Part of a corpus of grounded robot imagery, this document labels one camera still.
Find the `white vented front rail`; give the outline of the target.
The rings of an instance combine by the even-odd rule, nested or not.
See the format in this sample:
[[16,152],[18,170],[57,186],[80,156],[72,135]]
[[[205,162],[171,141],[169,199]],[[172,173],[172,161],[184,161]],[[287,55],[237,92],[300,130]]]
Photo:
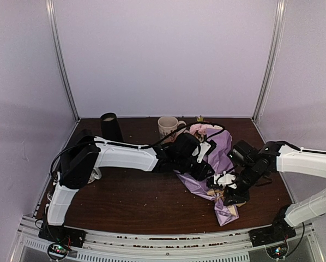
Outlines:
[[[8,261],[53,261],[50,241],[38,238],[41,221],[23,216]],[[289,257],[273,259],[269,252],[281,242],[255,247],[250,229],[187,235],[137,235],[86,230],[82,247],[71,247],[61,261],[326,261],[311,223],[297,227],[288,239]]]

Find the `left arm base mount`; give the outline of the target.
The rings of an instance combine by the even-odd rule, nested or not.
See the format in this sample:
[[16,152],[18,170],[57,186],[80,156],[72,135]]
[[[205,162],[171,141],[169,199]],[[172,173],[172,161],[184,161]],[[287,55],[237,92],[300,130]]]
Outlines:
[[46,253],[51,261],[65,259],[73,251],[72,247],[83,247],[86,238],[84,230],[68,228],[63,225],[49,225],[46,214],[43,214],[42,219],[39,220],[42,221],[41,226],[37,226],[35,223],[39,229],[38,238],[49,242]]

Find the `black tall vase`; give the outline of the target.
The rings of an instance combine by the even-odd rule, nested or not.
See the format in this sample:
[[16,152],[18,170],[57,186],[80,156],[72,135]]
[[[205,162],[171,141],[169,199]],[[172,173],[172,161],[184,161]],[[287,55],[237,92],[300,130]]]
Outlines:
[[108,112],[100,117],[100,126],[102,137],[106,140],[123,142],[122,131],[120,129],[117,115]]

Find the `right aluminium frame post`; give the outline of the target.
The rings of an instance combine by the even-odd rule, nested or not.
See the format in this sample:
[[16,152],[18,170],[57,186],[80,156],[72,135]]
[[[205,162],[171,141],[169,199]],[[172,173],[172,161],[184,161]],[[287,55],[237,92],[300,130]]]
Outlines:
[[268,59],[267,59],[256,107],[252,116],[252,120],[255,123],[260,122],[260,118],[263,114],[263,110],[265,108],[265,104],[267,102],[269,90],[273,80],[275,62],[279,54],[282,32],[283,32],[283,25],[285,23],[286,5],[287,5],[287,1],[285,0],[277,1],[274,27],[273,27],[272,37],[271,37]]

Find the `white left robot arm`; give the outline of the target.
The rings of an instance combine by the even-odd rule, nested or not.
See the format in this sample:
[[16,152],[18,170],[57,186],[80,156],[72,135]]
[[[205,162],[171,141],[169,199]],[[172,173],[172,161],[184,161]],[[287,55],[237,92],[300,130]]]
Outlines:
[[89,182],[100,168],[128,168],[145,172],[188,173],[196,180],[204,180],[215,171],[205,161],[216,147],[214,141],[200,142],[189,133],[181,133],[174,142],[156,145],[133,145],[87,135],[74,146],[58,155],[61,161],[56,171],[55,189],[46,209],[46,234],[54,242],[67,237],[65,215],[75,194]]

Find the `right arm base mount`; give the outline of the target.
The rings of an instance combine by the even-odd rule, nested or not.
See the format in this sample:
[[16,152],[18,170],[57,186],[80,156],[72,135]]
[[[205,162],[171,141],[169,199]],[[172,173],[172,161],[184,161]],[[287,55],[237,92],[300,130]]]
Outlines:
[[272,259],[286,258],[289,255],[287,240],[296,236],[295,230],[284,220],[288,207],[280,208],[270,226],[249,231],[252,246],[266,246],[266,252]]

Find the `left aluminium frame post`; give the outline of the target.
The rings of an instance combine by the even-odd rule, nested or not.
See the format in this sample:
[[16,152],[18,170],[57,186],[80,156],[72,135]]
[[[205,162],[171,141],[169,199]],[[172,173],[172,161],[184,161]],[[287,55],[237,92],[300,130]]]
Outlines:
[[61,47],[61,42],[60,42],[60,37],[58,33],[58,26],[57,26],[57,19],[56,19],[56,13],[55,13],[55,2],[53,0],[46,0],[46,10],[47,10],[47,15],[49,18],[49,23],[51,27],[51,34],[52,34],[52,39],[53,39],[53,44],[54,44],[54,50],[56,54],[56,59],[57,59],[57,65],[58,65],[58,70],[59,74],[61,77],[62,85],[66,94],[66,98],[69,104],[69,107],[71,109],[71,113],[73,115],[73,118],[75,122],[80,120],[74,96],[71,91],[70,87],[70,82],[68,79],[67,75],[67,69],[65,66],[65,61],[64,57],[62,54],[62,47]]

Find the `aluminium frame post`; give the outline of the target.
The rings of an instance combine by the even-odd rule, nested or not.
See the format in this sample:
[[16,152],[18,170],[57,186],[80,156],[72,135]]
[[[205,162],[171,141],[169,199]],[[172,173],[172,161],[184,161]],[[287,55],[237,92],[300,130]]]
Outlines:
[[55,13],[55,2],[53,0],[46,0],[46,10],[47,10],[47,15],[49,18],[49,23],[51,27],[51,34],[52,34],[52,39],[53,39],[53,44],[54,44],[54,50],[56,54],[56,59],[57,59],[57,65],[58,65],[58,70],[59,74],[61,77],[62,85],[66,94],[66,98],[69,104],[69,107],[71,109],[71,113],[73,115],[73,118],[75,122],[80,120],[74,96],[71,91],[70,87],[70,82],[68,79],[67,75],[67,69],[65,66],[65,61],[64,57],[62,54],[62,47],[61,47],[61,42],[60,42],[60,37],[58,33],[58,26],[57,26],[57,19],[56,19],[56,13]]
[[282,32],[283,32],[283,25],[285,23],[286,5],[287,5],[287,1],[285,0],[277,1],[274,27],[273,27],[272,37],[271,37],[268,59],[267,59],[256,107],[252,116],[252,120],[255,123],[260,122],[260,118],[263,114],[263,110],[265,108],[265,104],[267,102],[269,90],[273,80],[275,62],[279,54]]

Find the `purple flower bouquet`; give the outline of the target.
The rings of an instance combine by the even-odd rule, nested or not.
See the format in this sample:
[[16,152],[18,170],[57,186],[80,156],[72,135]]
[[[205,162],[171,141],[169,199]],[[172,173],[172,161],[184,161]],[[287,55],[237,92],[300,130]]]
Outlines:
[[[216,148],[204,157],[204,160],[212,166],[216,174],[233,169],[233,164],[227,157],[227,153],[231,149],[232,137],[228,131],[218,134],[217,132],[221,129],[220,126],[210,123],[197,123],[189,128],[189,133],[200,140],[207,138],[209,141],[214,140],[216,142]],[[206,180],[198,181],[188,173],[178,174],[177,176],[192,194],[214,202],[214,212],[220,226],[239,218],[235,207],[228,208],[224,205],[220,193],[208,193],[210,189],[206,185]]]

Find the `cream printed mug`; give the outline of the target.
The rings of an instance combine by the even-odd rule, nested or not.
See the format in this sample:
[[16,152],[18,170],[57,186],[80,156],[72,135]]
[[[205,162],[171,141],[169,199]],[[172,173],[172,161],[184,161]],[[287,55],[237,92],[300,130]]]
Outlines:
[[173,142],[179,134],[183,133],[186,130],[185,126],[185,121],[179,121],[176,117],[173,116],[163,116],[158,119],[158,130],[161,139],[176,131],[174,134],[166,138],[164,142]]

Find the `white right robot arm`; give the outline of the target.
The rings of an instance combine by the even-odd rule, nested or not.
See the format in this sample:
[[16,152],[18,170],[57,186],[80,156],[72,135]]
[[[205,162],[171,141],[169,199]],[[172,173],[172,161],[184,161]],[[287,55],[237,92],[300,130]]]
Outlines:
[[[326,179],[326,151],[298,147],[286,141],[269,141],[257,149],[240,140],[228,156],[242,170],[225,186],[225,204],[248,201],[249,189],[271,172]],[[326,214],[326,188],[281,211],[276,223],[268,229],[268,236],[273,241],[281,240],[289,227]]]

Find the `beige satin ribbon bow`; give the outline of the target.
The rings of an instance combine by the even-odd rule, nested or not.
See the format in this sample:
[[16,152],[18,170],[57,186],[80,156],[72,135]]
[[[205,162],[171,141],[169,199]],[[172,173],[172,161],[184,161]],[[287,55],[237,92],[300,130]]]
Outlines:
[[213,197],[214,200],[214,210],[217,218],[233,218],[239,217],[238,207],[242,207],[246,204],[246,201],[240,204],[226,205],[226,198],[224,196],[224,190],[220,189],[209,189],[207,195]]

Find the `floral mug yellow inside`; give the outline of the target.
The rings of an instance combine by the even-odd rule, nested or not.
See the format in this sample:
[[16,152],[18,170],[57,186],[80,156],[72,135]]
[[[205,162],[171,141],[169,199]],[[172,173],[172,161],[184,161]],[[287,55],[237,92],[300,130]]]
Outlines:
[[102,173],[99,168],[94,168],[89,177],[88,184],[93,183],[95,180],[100,180],[102,178]]

